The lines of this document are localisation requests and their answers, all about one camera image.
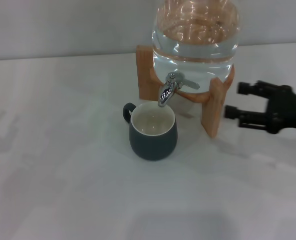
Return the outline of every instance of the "wooden stand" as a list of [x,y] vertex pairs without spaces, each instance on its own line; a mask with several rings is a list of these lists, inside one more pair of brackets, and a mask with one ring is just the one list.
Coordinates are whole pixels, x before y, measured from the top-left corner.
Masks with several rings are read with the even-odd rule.
[[[163,83],[156,76],[153,69],[153,51],[150,46],[137,46],[136,49],[139,97],[142,100],[157,101],[159,87]],[[225,82],[219,78],[213,78],[208,92],[186,93],[176,91],[176,94],[187,98],[194,103],[202,104],[201,124],[207,134],[214,138],[218,133],[221,118],[221,110],[225,101],[226,93],[234,79],[235,69],[232,66],[230,75]]]

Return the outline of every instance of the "white table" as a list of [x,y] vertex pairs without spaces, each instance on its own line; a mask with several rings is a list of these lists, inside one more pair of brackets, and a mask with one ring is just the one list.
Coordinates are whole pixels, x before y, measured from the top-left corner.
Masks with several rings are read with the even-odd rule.
[[[240,47],[226,104],[263,111],[240,81],[292,85],[296,44]],[[0,240],[296,240],[296,130],[279,135],[174,97],[179,141],[138,158],[122,117],[140,104],[134,54],[0,61]]]

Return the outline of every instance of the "spigot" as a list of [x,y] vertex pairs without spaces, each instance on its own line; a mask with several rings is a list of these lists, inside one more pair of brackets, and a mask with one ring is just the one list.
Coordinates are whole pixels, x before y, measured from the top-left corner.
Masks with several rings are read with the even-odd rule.
[[178,71],[170,72],[166,77],[166,83],[160,91],[158,106],[164,107],[169,99],[173,96],[174,92],[176,90],[180,90],[183,86],[187,86],[196,90],[200,88],[199,84],[196,82],[186,80],[183,73]]

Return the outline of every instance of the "dark green mug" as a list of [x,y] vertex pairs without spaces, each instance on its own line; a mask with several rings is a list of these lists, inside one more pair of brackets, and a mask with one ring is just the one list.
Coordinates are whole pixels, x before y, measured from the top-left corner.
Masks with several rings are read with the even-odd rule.
[[157,161],[173,152],[178,130],[174,112],[169,106],[159,107],[156,101],[139,106],[128,103],[123,108],[123,117],[130,125],[131,147],[139,157]]

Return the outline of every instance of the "water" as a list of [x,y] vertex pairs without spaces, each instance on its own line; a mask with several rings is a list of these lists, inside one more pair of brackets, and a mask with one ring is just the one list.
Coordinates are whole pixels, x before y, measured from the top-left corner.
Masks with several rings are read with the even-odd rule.
[[173,125],[173,117],[165,108],[150,109],[134,117],[134,126],[143,134],[160,135],[166,133]]
[[210,80],[228,77],[238,46],[238,13],[228,2],[223,6],[205,1],[166,1],[159,8],[153,30],[153,62],[156,75],[165,82],[169,72],[182,72],[200,85],[187,93],[209,90]]

